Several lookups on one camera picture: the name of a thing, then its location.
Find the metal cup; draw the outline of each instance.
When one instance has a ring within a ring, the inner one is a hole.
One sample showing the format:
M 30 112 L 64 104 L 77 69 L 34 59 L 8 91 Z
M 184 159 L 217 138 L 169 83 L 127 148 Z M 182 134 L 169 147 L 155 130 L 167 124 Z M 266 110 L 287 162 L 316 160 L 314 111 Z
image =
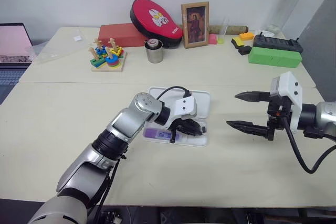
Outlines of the metal cup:
M 145 48 L 149 62 L 159 63 L 163 60 L 163 43 L 158 39 L 145 41 Z

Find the wooden picture frame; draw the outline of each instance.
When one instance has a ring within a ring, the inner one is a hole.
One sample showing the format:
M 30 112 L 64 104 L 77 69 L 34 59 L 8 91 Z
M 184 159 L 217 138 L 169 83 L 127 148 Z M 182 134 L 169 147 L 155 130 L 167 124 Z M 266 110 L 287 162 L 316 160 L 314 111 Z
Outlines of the wooden picture frame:
M 209 2 L 182 4 L 181 11 L 184 47 L 208 45 Z

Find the laptop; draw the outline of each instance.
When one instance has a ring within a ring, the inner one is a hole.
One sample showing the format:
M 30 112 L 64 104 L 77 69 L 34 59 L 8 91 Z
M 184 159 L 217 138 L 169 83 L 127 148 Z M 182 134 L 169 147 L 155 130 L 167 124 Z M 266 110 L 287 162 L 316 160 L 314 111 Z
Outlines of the laptop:
M 31 64 L 31 43 L 23 23 L 0 24 L 0 104 Z

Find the laptop screen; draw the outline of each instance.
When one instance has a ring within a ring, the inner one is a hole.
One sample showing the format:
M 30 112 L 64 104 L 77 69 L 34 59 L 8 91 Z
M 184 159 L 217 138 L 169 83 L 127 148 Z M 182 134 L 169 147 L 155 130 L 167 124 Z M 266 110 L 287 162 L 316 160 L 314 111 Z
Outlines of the laptop screen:
M 0 24 L 0 63 L 30 62 L 31 42 L 22 23 Z

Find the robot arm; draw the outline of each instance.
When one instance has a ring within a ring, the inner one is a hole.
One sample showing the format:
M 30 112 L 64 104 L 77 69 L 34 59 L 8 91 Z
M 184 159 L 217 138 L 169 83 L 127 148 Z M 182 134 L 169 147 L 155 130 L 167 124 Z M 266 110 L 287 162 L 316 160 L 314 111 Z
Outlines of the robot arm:
M 263 136 L 270 141 L 274 138 L 275 130 L 285 129 L 294 153 L 306 172 L 314 173 L 323 159 L 336 149 L 336 146 L 329 148 L 318 159 L 313 169 L 305 165 L 292 132 L 303 130 L 305 137 L 326 137 L 336 141 L 336 102 L 320 102 L 316 106 L 302 104 L 302 87 L 291 72 L 274 78 L 270 92 L 243 92 L 235 97 L 248 102 L 268 102 L 267 126 L 253 125 L 245 121 L 227 121 L 226 123 L 239 131 Z
M 145 122 L 155 122 L 166 129 L 175 125 L 176 131 L 183 121 L 196 116 L 196 110 L 196 101 L 190 94 L 168 108 L 150 94 L 138 93 L 129 107 L 121 110 L 69 166 L 58 182 L 57 196 L 43 204 L 29 223 L 86 223 L 87 209 L 95 206 L 109 189 L 111 169 L 125 158 L 128 145 Z M 187 134 L 202 134 L 199 125 L 198 128 L 193 126 L 192 129 L 184 126 Z

